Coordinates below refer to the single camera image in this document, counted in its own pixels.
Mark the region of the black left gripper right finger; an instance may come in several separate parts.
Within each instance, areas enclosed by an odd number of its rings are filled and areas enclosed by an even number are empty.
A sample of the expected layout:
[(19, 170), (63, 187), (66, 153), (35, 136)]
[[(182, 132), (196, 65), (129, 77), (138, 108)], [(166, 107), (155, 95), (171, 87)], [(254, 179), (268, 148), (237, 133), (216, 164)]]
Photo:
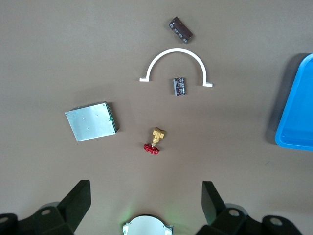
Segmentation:
[(203, 181), (201, 206), (207, 221), (195, 235), (300, 235), (288, 219), (264, 216), (261, 222), (240, 207), (225, 204), (211, 181)]

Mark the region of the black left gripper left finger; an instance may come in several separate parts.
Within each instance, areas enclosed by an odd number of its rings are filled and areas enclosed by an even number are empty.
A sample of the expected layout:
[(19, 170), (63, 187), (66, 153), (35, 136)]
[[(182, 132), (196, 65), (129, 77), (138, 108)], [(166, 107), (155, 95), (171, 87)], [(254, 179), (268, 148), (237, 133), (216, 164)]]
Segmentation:
[(61, 202), (42, 206), (28, 218), (0, 214), (0, 235), (74, 235), (90, 206), (90, 181), (81, 180)]

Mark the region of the brown cylindrical capacitor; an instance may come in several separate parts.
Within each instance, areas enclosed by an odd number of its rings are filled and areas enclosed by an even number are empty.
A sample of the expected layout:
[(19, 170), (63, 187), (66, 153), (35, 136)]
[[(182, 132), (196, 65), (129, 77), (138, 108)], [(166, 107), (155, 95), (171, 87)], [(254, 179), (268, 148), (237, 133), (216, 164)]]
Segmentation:
[(175, 96), (184, 96), (186, 95), (185, 89), (185, 78), (184, 77), (177, 77), (173, 79), (174, 85), (174, 94)]
[(189, 43), (194, 36), (190, 29), (177, 16), (169, 22), (168, 26), (184, 44)]

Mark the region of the silver metal power supply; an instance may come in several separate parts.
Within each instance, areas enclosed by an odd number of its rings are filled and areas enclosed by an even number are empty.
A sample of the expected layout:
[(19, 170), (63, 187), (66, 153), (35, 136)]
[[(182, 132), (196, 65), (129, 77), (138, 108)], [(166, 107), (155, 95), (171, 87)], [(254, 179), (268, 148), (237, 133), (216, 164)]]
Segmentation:
[(106, 137), (117, 133), (110, 106), (107, 102), (97, 102), (76, 107), (65, 112), (77, 141)]

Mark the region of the brass valve red handwheel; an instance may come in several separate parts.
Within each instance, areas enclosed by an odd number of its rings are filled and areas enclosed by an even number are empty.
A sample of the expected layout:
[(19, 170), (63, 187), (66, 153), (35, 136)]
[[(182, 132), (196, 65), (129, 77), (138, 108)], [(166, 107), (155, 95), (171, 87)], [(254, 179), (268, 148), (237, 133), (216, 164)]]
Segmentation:
[(164, 138), (166, 131), (161, 130), (159, 128), (154, 128), (152, 132), (152, 141), (150, 143), (146, 143), (143, 145), (143, 149), (150, 153), (157, 155), (160, 150), (157, 148), (157, 144)]

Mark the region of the blue plastic tray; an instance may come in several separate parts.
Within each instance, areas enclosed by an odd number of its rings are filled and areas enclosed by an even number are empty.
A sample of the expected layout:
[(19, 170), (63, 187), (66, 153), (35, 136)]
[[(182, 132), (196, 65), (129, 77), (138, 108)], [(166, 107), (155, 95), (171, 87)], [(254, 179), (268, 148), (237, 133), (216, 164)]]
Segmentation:
[(298, 66), (275, 142), (284, 148), (313, 151), (313, 53)]

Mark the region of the white half-round pipe clamp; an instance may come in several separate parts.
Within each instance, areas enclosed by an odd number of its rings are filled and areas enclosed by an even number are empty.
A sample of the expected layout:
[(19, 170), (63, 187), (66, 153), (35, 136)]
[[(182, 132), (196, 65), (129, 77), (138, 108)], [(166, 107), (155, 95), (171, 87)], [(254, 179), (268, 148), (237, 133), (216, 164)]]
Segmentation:
[(207, 75), (206, 67), (202, 59), (198, 55), (193, 53), (192, 51), (189, 51), (183, 48), (172, 48), (172, 49), (165, 50), (161, 52), (160, 54), (158, 54), (149, 64), (147, 72), (146, 72), (146, 76), (139, 78), (139, 82), (150, 82), (150, 76), (151, 76), (151, 72), (152, 72), (154, 65), (157, 63), (159, 59), (171, 53), (184, 53), (184, 54), (191, 56), (193, 59), (195, 59), (197, 63), (199, 64), (201, 71), (202, 71), (202, 86), (209, 87), (209, 88), (213, 87), (213, 83), (207, 81), (208, 75)]

